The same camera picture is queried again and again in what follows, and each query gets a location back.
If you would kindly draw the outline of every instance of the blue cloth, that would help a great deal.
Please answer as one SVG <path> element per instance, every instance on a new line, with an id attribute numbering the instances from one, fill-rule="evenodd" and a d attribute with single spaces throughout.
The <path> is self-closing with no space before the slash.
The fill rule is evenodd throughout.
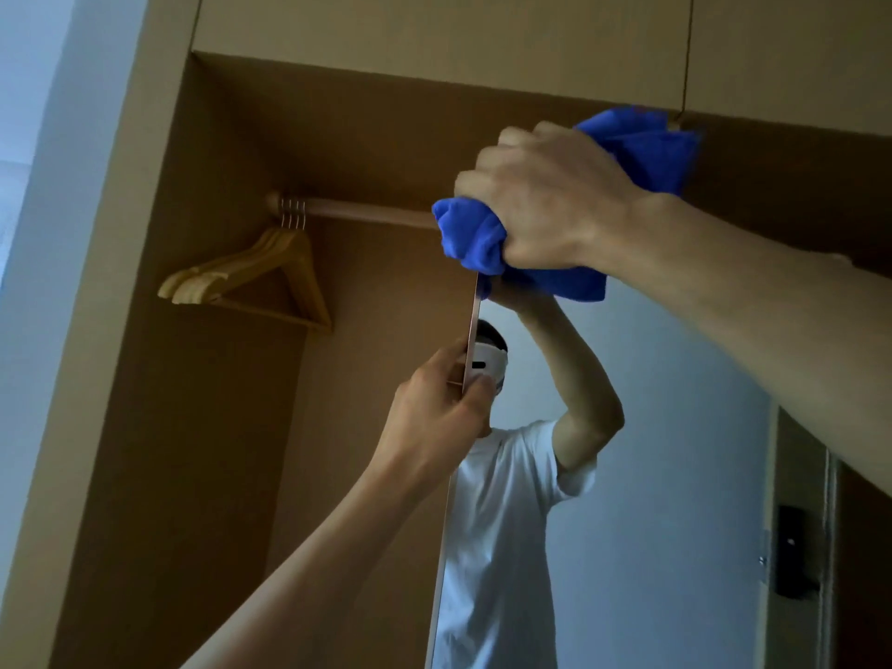
<path id="1" fill-rule="evenodd" d="M 631 180 L 645 190 L 682 190 L 699 145 L 699 134 L 668 131 L 664 112 L 614 108 L 575 128 L 587 133 L 612 154 Z M 501 257 L 507 233 L 483 202 L 466 197 L 440 200 L 433 205 L 440 225 L 443 251 L 468 269 L 484 275 L 503 275 L 506 281 L 535 286 L 572 301 L 603 301 L 607 276 L 588 268 L 519 270 Z"/>

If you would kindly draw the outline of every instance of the upper cabinet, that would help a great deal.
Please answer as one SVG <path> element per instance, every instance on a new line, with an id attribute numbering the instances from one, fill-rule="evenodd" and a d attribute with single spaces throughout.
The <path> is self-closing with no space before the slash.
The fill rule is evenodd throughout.
<path id="1" fill-rule="evenodd" d="M 892 134 L 892 0 L 694 0 L 685 108 Z"/>
<path id="2" fill-rule="evenodd" d="M 203 0 L 197 52 L 680 110 L 690 0 Z"/>

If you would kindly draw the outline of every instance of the white headset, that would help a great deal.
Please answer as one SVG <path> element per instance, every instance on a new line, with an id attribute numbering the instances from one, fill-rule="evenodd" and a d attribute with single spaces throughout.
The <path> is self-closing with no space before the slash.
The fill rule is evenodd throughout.
<path id="1" fill-rule="evenodd" d="M 471 375 L 486 374 L 496 383 L 496 394 L 505 385 L 507 371 L 507 352 L 486 342 L 474 343 L 474 358 L 471 363 Z"/>

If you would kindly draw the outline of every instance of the wooden hanger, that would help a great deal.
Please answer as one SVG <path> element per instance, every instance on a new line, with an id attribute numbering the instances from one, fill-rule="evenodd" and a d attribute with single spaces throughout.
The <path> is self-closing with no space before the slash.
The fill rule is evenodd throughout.
<path id="1" fill-rule="evenodd" d="M 275 269 L 282 269 L 299 315 L 288 315 L 224 298 L 224 294 Z M 248 250 L 215 258 L 169 276 L 158 295 L 177 305 L 212 304 L 270 316 L 331 332 L 332 321 L 313 270 L 309 237 L 302 229 L 271 227 Z"/>

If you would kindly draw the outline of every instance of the hand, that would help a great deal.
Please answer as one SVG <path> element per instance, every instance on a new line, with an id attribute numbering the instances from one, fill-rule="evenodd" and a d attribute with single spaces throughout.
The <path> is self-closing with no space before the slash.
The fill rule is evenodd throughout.
<path id="1" fill-rule="evenodd" d="M 548 293 L 506 282 L 500 276 L 490 279 L 490 287 L 489 300 L 519 316 L 548 312 L 557 304 Z"/>
<path id="2" fill-rule="evenodd" d="M 482 375 L 462 399 L 447 381 L 466 352 L 466 341 L 439 349 L 397 388 L 369 469 L 393 472 L 426 496 L 444 481 L 471 449 L 495 398 L 495 384 Z"/>
<path id="3" fill-rule="evenodd" d="M 505 225 L 509 265 L 603 271 L 633 206 L 651 195 L 587 135 L 550 122 L 502 131 L 459 174 L 455 194 L 483 201 Z"/>

